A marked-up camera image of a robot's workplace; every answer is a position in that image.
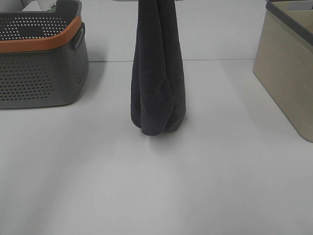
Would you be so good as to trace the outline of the dark grey towel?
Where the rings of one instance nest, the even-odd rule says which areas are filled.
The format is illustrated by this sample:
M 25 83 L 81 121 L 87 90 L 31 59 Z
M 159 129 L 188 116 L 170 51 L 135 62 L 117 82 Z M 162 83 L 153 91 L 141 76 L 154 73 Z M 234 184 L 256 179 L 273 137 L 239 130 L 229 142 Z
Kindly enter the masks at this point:
M 175 1 L 140 0 L 131 81 L 131 120 L 148 136 L 176 131 L 186 114 Z

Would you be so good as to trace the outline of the grey perforated basket orange rim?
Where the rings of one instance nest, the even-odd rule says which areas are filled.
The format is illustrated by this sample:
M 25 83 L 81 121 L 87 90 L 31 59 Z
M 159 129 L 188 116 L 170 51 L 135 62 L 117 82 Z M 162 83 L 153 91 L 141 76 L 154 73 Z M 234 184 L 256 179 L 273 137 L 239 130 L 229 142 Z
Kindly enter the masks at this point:
M 59 0 L 51 12 L 0 15 L 0 106 L 38 108 L 75 102 L 89 59 L 82 3 Z

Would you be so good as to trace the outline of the beige basket grey rim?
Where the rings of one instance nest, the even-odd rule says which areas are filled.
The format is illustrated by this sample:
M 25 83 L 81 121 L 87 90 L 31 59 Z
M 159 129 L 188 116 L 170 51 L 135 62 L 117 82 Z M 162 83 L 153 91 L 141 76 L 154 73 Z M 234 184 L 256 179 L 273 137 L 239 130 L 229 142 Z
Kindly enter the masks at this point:
M 313 2 L 268 0 L 253 73 L 297 133 L 313 140 Z

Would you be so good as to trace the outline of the white object behind basket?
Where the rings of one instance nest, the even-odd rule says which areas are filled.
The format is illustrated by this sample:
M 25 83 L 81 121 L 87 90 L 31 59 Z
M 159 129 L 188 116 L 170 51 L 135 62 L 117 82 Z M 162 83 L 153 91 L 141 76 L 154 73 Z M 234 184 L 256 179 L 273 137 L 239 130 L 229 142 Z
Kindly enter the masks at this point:
M 56 0 L 22 0 L 23 11 L 54 11 Z

